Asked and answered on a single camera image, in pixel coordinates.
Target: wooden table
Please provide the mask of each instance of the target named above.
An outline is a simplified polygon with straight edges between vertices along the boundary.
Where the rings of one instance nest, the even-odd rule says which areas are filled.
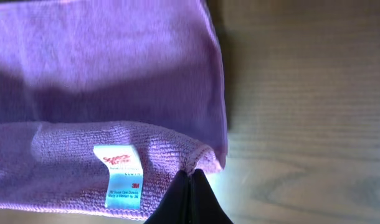
[[[209,177],[235,223],[380,223],[380,1],[209,1],[229,155]],[[0,211],[0,223],[132,223]]]

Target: black object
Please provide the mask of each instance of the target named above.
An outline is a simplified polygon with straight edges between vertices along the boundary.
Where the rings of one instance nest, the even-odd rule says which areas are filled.
[[[221,209],[201,169],[188,177],[176,173],[157,210],[145,224],[227,224],[232,221]]]

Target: white tag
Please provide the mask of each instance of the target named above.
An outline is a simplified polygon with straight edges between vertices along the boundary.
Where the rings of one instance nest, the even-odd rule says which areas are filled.
[[[93,152],[110,172],[105,207],[139,209],[143,169],[136,149],[133,146],[95,146]]]

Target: folded cloth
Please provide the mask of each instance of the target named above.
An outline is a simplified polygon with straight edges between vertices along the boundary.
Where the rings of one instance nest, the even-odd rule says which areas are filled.
[[[0,208],[146,219],[176,171],[224,167],[223,91],[202,0],[0,4]],[[104,207],[100,144],[136,147],[140,210]]]

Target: microfiber cloth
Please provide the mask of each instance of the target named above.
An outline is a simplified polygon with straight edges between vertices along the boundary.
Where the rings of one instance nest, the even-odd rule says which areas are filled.
[[[227,154],[221,50],[202,0],[0,3],[0,208],[147,219],[175,173]],[[139,210],[104,206],[95,145],[132,145]]]

